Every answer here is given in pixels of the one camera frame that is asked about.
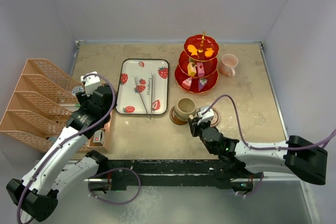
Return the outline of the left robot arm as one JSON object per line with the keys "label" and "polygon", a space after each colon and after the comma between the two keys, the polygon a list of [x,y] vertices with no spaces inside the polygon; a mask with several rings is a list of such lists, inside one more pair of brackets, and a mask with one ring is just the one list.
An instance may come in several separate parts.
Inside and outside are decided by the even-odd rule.
{"label": "left robot arm", "polygon": [[21,179],[11,179],[6,190],[17,206],[16,221],[42,222],[55,210],[59,200],[84,179],[104,177],[108,172],[105,156],[91,151],[75,166],[64,167],[73,155],[111,118],[116,103],[112,84],[97,72],[81,77],[83,93],[77,93],[80,103],[72,112],[61,134],[43,158]]}

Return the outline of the small grey box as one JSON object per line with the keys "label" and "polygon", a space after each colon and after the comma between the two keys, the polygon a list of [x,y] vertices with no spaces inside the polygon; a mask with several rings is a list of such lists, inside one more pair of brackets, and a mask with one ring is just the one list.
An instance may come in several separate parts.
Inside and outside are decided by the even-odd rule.
{"label": "small grey box", "polygon": [[92,142],[95,144],[104,144],[104,135],[105,131],[104,130],[98,130],[94,133]]}

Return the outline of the orange fish cake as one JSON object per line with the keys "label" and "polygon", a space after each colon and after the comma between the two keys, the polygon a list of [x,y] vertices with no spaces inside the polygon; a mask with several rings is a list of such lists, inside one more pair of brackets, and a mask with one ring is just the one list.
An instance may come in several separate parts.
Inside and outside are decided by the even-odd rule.
{"label": "orange fish cake", "polygon": [[212,48],[206,48],[206,51],[204,52],[204,55],[206,58],[210,58],[212,57],[214,53],[214,50]]}
{"label": "orange fish cake", "polygon": [[194,45],[188,45],[187,51],[190,53],[191,56],[197,56],[198,55],[198,49]]}

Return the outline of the pink desk organizer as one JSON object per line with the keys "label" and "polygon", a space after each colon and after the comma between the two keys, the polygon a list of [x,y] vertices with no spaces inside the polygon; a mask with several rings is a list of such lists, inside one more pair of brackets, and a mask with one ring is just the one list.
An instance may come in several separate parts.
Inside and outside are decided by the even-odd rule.
{"label": "pink desk organizer", "polygon": [[28,59],[1,120],[1,133],[41,152],[52,146],[78,100],[83,86],[47,59]]}

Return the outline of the red three-tier cake stand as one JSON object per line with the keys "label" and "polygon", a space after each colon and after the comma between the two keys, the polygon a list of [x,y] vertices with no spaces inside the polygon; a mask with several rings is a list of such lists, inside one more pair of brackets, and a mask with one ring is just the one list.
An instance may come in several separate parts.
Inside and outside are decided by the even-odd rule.
{"label": "red three-tier cake stand", "polygon": [[[188,45],[194,45],[198,49],[197,56],[190,55],[190,53],[187,51]],[[212,48],[214,50],[212,57],[210,58],[205,57],[204,52],[206,51],[206,48]],[[207,36],[206,32],[189,37],[184,43],[184,49],[180,54],[178,64],[174,72],[174,78],[178,86],[180,86],[180,88],[182,88],[187,92],[198,94],[205,93],[211,90],[216,85],[216,82],[218,80],[218,71],[217,71],[218,52],[219,52],[218,43],[212,37]],[[196,74],[194,77],[192,77],[193,81],[191,88],[190,90],[186,90],[182,87],[182,82],[186,78],[190,77],[187,73],[187,65],[190,61],[196,63],[196,69],[197,69],[197,62],[202,62],[204,65],[205,75],[204,77],[198,77],[198,75]],[[200,92],[198,91],[199,78],[207,79],[206,86]]]}

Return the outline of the black base frame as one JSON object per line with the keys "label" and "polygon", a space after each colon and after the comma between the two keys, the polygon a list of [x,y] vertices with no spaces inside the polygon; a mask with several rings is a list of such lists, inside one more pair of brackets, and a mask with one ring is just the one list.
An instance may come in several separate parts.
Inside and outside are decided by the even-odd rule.
{"label": "black base frame", "polygon": [[111,190],[126,190],[128,186],[215,187],[250,192],[261,173],[252,174],[239,162],[210,160],[122,160],[108,159],[97,151],[85,157],[98,163],[97,174],[111,174]]}

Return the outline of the yellow cake slice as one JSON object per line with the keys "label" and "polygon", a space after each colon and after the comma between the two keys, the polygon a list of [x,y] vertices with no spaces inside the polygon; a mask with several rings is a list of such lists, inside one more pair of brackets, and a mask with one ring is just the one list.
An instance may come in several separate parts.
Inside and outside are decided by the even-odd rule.
{"label": "yellow cake slice", "polygon": [[194,77],[197,74],[196,63],[189,62],[187,65],[187,73],[190,77]]}

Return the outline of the white strawberry tray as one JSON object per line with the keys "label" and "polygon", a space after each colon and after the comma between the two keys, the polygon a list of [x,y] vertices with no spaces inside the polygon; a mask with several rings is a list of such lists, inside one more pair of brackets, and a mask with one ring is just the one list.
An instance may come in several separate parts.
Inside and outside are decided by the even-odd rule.
{"label": "white strawberry tray", "polygon": [[151,70],[154,74],[154,115],[167,111],[169,91],[169,63],[164,59],[130,58],[122,63],[116,111],[123,115],[136,114],[134,105],[134,73],[137,70]]}

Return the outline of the pink mug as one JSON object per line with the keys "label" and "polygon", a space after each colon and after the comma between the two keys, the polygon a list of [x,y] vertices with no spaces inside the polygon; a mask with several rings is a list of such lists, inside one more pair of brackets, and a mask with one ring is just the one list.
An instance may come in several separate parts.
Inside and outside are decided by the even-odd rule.
{"label": "pink mug", "polygon": [[235,55],[225,54],[219,63],[219,72],[224,76],[234,77],[238,63],[238,58]]}

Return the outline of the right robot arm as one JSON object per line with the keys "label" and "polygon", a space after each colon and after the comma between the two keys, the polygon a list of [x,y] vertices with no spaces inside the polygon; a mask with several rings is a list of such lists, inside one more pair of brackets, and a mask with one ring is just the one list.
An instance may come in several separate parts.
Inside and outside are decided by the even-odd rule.
{"label": "right robot arm", "polygon": [[211,126],[214,112],[202,107],[187,119],[191,135],[198,137],[210,154],[227,164],[238,177],[264,172],[294,174],[301,180],[325,185],[328,152],[299,137],[275,142],[271,147],[262,143],[253,145],[225,137]]}

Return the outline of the purple cake slice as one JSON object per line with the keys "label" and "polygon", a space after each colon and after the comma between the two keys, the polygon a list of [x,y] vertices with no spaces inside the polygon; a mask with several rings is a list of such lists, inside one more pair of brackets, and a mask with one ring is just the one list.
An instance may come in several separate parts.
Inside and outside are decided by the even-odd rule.
{"label": "purple cake slice", "polygon": [[207,84],[207,79],[206,78],[199,78],[198,80],[198,91],[202,91],[204,89],[204,87]]}

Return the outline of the brown wooden coaster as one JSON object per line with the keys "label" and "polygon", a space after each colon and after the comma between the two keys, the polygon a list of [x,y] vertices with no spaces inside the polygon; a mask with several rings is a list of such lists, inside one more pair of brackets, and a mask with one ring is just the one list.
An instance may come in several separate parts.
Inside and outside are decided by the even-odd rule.
{"label": "brown wooden coaster", "polygon": [[221,117],[220,117],[220,113],[218,112],[217,109],[212,107],[212,110],[214,112],[214,117],[211,120],[211,127],[214,127],[214,126],[217,126],[219,124]]}
{"label": "brown wooden coaster", "polygon": [[174,111],[174,107],[172,107],[172,108],[170,109],[170,120],[171,120],[174,124],[176,124],[176,125],[185,125],[185,124],[187,124],[187,121],[182,121],[182,120],[180,120],[180,119],[176,116],[175,111]]}

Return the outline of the metal tongs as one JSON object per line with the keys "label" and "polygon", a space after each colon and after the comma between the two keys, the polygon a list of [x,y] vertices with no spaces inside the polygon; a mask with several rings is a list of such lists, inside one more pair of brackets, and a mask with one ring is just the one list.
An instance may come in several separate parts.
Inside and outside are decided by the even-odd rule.
{"label": "metal tongs", "polygon": [[135,113],[151,118],[154,115],[154,74],[151,70],[137,70],[133,81]]}

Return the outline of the beige ceramic mug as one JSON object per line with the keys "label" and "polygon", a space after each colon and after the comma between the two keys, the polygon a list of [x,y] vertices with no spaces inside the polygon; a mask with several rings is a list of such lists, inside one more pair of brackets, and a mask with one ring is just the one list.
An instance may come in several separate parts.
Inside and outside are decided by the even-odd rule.
{"label": "beige ceramic mug", "polygon": [[196,114],[196,104],[190,98],[181,98],[174,106],[174,113],[181,121],[187,121],[190,115]]}

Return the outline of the salmon pink cake slice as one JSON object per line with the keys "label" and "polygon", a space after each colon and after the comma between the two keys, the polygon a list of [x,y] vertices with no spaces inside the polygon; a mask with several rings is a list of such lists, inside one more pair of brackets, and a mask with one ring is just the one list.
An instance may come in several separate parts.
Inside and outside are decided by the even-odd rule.
{"label": "salmon pink cake slice", "polygon": [[182,87],[186,90],[190,90],[191,88],[191,85],[192,85],[192,81],[193,81],[193,78],[192,77],[189,77],[189,78],[186,78],[183,82],[182,82]]}

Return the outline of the round blue white tin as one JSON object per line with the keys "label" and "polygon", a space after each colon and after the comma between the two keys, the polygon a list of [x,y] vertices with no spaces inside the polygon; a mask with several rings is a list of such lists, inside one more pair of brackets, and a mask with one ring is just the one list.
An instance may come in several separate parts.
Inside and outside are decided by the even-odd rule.
{"label": "round blue white tin", "polygon": [[83,88],[83,86],[76,86],[71,90],[71,94],[73,96],[76,96],[78,93],[83,93],[85,90]]}

